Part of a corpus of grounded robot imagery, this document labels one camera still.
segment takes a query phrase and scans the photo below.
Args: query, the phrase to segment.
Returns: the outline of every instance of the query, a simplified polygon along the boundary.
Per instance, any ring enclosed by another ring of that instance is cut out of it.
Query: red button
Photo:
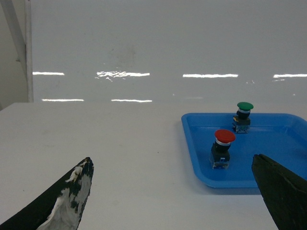
[[[233,132],[226,129],[219,129],[214,133],[218,141],[222,143],[229,143],[236,139],[236,136]]]

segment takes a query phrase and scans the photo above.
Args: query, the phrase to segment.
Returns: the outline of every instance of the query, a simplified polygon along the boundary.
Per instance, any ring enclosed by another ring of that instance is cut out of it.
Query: green cap
[[[249,111],[254,108],[254,106],[248,102],[239,102],[237,106],[239,107],[240,110],[243,110],[243,111]]]

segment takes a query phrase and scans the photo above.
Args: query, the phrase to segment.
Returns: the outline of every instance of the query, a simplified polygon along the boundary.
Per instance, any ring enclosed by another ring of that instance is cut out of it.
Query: white table
[[[236,105],[17,103],[0,112],[0,222],[86,156],[91,195],[79,229],[276,230],[258,189],[212,189],[193,173],[181,116]],[[292,113],[305,105],[255,104]]]

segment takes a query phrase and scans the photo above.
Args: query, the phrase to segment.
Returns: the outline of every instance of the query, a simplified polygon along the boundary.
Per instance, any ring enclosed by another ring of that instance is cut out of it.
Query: white wall
[[[305,0],[31,0],[31,11],[34,102],[306,103]]]
[[[24,0],[13,0],[24,35]],[[27,102],[27,83],[12,36],[0,6],[0,104],[2,108],[15,102]]]

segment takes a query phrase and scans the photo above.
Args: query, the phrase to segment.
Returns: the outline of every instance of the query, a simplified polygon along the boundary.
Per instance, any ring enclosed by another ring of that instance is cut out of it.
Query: blue tray
[[[209,155],[218,129],[232,130],[235,114],[190,113],[183,129],[195,175],[215,188],[257,187],[251,165],[254,154],[265,154],[307,179],[307,122],[290,114],[251,114],[247,134],[236,134],[229,149],[228,169],[212,169]]]

